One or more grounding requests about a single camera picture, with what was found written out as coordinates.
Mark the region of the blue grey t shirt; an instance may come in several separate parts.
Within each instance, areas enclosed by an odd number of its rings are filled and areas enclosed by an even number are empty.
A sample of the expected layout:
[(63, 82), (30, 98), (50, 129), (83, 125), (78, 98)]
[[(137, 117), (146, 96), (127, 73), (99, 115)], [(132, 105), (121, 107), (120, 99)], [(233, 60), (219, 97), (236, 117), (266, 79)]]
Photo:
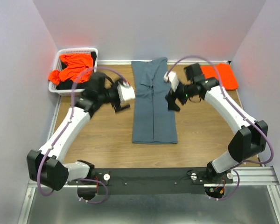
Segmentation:
[(168, 110), (165, 96), (170, 84), (163, 81), (168, 59), (150, 62), (132, 61), (136, 98), (132, 143), (176, 144), (175, 113)]

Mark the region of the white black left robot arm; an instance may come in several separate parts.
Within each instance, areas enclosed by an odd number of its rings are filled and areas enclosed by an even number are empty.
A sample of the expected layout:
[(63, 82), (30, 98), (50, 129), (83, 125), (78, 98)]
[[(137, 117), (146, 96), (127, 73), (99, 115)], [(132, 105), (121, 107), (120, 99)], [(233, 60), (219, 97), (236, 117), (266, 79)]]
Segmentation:
[(80, 180), (90, 184), (94, 180), (94, 165), (85, 161), (64, 164), (72, 142), (82, 128), (104, 104), (111, 104), (115, 112), (128, 109), (135, 99), (133, 87), (124, 79), (112, 81), (105, 73), (92, 73), (84, 91), (71, 98), (72, 105), (66, 117), (50, 139), (38, 150), (27, 155), (31, 180), (59, 191), (68, 181)]

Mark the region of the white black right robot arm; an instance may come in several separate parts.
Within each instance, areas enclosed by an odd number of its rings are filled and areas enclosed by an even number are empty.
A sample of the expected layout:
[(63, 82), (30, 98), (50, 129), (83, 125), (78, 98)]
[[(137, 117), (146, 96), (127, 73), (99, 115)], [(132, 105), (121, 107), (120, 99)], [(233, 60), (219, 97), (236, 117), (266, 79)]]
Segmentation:
[(231, 168), (265, 150), (268, 125), (247, 114), (216, 77), (203, 74), (199, 64), (185, 67), (184, 72), (189, 84), (183, 84), (173, 71), (164, 75), (164, 81), (171, 85), (165, 97), (168, 109), (178, 112), (180, 107), (175, 103), (176, 100), (184, 105), (190, 98), (199, 96), (216, 109), (234, 133), (227, 151), (207, 164), (205, 178), (215, 183)]

